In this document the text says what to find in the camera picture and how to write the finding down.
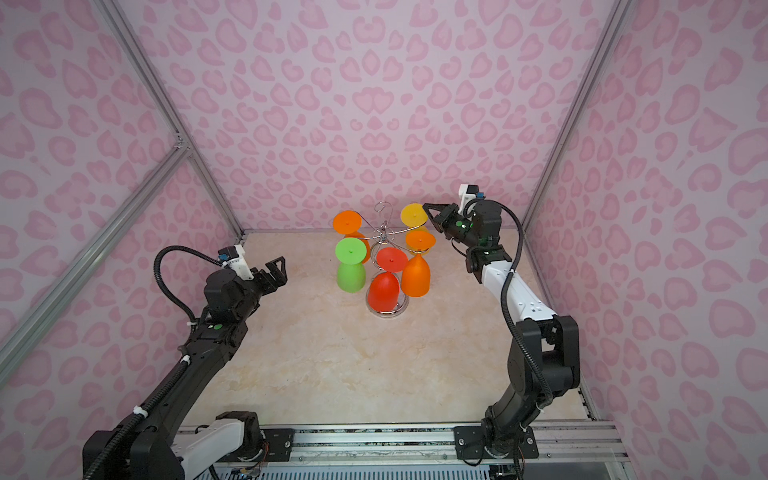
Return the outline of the yellow plastic wine glass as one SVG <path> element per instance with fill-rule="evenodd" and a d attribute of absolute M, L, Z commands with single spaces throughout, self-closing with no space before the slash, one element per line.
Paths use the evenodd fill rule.
<path fill-rule="evenodd" d="M 400 220 L 404 225 L 404 229 L 402 230 L 403 234 L 427 231 L 426 225 L 428 223 L 428 216 L 424 211 L 423 206 L 419 203 L 406 205 L 401 210 Z"/>

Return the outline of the red plastic wine glass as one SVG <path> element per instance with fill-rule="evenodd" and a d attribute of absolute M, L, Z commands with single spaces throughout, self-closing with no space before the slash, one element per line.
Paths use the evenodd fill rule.
<path fill-rule="evenodd" d="M 397 277 L 408 262 L 407 255 L 394 247 L 381 249 L 375 257 L 381 272 L 372 280 L 368 294 L 368 306 L 377 313 L 389 314 L 397 309 L 400 296 L 400 280 Z"/>

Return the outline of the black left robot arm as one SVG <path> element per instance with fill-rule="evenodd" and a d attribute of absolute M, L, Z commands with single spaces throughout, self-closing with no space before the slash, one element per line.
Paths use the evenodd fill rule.
<path fill-rule="evenodd" d="M 259 462 L 267 442 L 254 412 L 225 412 L 207 427 L 182 435 L 179 428 L 215 375 L 234 357 L 247 320 L 263 296 L 288 281 L 278 257 L 263 269 L 248 267 L 227 247 L 206 280 L 206 305 L 194 318 L 178 363 L 149 396 L 111 430 L 98 430 L 82 450 L 85 479 L 194 479 L 229 455 Z"/>

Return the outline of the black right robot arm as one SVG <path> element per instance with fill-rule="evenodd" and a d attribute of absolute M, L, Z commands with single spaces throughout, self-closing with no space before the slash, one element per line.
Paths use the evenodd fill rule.
<path fill-rule="evenodd" d="M 422 206 L 435 229 L 465 248 L 468 273 L 498 300 L 512 340 L 507 358 L 509 385 L 490 405 L 475 432 L 460 428 L 459 460 L 477 467 L 486 458 L 509 459 L 523 472 L 524 446 L 532 444 L 532 423 L 557 398 L 580 385 L 576 321 L 543 304 L 519 276 L 525 234 L 518 216 L 495 200 L 476 197 Z"/>

